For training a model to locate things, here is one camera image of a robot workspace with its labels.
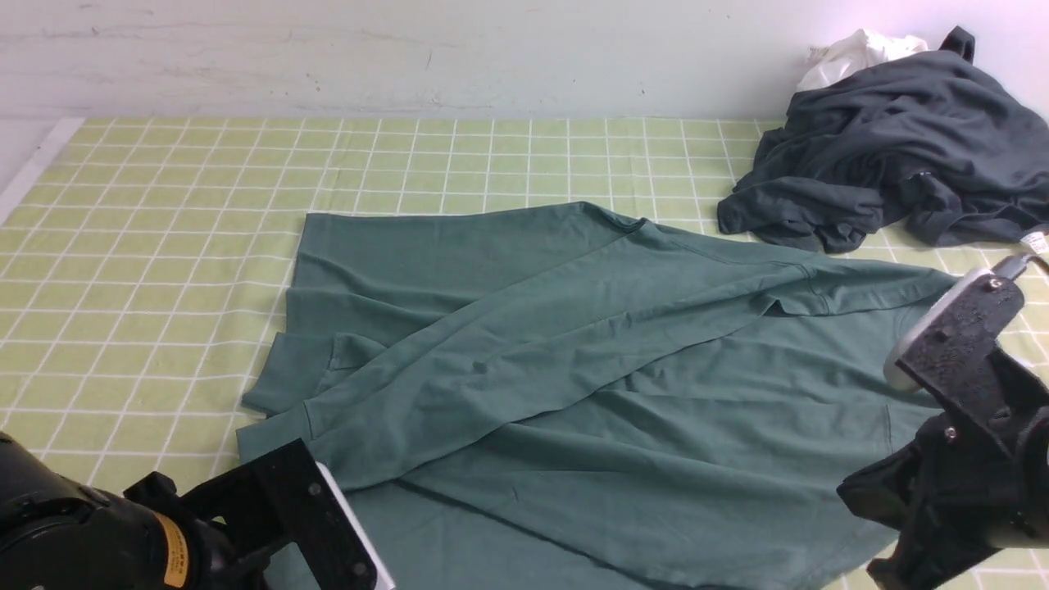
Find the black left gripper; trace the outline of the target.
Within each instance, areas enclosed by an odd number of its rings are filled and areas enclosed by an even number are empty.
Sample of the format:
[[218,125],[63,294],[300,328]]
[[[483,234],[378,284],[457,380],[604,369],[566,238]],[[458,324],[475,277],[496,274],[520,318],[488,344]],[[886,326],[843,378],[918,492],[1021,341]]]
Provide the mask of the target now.
[[297,439],[179,494],[151,473],[124,492],[160,524],[165,589],[266,589],[273,556],[296,547],[321,589],[374,589],[374,569]]

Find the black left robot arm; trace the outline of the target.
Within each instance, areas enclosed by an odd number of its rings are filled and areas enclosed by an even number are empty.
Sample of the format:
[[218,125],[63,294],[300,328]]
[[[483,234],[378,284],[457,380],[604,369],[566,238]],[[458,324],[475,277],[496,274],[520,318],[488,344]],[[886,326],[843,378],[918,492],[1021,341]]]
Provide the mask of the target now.
[[301,440],[185,494],[151,473],[116,496],[1,438],[4,589],[266,589],[270,561],[288,546],[321,589],[397,587]]

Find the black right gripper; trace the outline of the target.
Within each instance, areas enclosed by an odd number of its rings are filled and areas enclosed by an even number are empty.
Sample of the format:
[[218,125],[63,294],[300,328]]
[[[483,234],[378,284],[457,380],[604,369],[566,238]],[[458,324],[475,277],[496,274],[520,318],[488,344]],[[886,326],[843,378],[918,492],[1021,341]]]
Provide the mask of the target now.
[[999,344],[1024,303],[1012,279],[981,281],[899,360],[942,410],[837,489],[899,534],[869,563],[878,588],[937,589],[1001,550],[1046,548],[1047,386]]

